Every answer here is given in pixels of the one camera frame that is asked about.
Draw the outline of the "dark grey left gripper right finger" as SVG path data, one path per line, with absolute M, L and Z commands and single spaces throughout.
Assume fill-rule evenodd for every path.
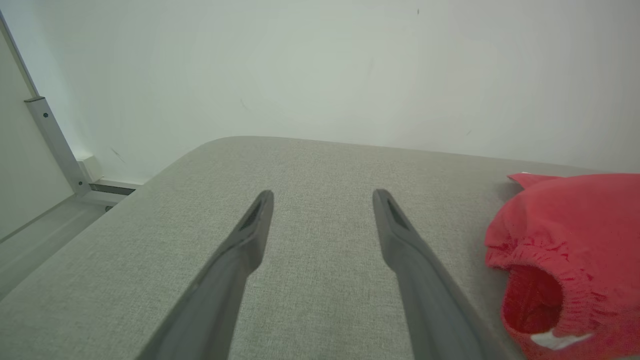
M 508 275 L 484 264 L 485 220 L 433 207 L 420 215 L 386 189 L 373 191 L 372 206 L 414 360 L 525 360 L 500 317 Z

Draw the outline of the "red shorts with white stripe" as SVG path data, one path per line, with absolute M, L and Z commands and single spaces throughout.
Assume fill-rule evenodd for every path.
M 484 241 L 510 337 L 527 360 L 640 356 L 640 174 L 510 179 Z

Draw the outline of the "grey metal frame post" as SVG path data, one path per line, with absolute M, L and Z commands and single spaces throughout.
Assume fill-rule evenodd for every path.
M 35 96 L 24 103 L 73 193 L 80 198 L 86 196 L 90 192 L 90 185 L 48 101 L 43 96 Z

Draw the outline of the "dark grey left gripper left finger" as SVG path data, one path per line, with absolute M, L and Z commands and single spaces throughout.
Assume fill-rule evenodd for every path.
M 227 360 L 249 276 L 262 264 L 274 193 L 261 191 L 137 360 Z

